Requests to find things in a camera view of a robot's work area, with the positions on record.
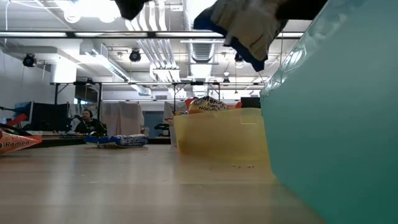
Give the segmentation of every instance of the wall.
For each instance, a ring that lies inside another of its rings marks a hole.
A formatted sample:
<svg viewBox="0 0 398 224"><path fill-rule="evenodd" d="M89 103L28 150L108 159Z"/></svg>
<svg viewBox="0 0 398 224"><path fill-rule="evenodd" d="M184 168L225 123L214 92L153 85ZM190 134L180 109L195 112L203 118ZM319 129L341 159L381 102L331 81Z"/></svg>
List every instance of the wall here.
<svg viewBox="0 0 398 224"><path fill-rule="evenodd" d="M327 223L398 223L397 8L329 0L262 95L274 174Z"/></svg>
<svg viewBox="0 0 398 224"><path fill-rule="evenodd" d="M36 101L53 103L55 87L50 83L51 74L41 68L27 68L14 57L0 51L0 105L14 108L16 103ZM1 111L0 119L11 117L12 112Z"/></svg>

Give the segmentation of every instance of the ramen package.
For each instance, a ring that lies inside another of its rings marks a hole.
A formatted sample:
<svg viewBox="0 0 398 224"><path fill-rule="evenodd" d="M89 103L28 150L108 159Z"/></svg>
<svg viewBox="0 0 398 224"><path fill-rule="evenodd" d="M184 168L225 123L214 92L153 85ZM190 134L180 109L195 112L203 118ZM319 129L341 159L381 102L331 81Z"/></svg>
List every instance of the ramen package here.
<svg viewBox="0 0 398 224"><path fill-rule="evenodd" d="M188 108L188 114L202 113L206 111L222 111L227 110L228 106L210 96L205 96L193 100Z"/></svg>
<svg viewBox="0 0 398 224"><path fill-rule="evenodd" d="M21 150L40 142L41 136L18 136L0 131L0 154Z"/></svg>
<svg viewBox="0 0 398 224"><path fill-rule="evenodd" d="M148 137L143 134L133 134L130 136L112 136L110 138L91 137L85 138L86 143L96 144L103 148L124 148L124 147L142 147L148 143Z"/></svg>

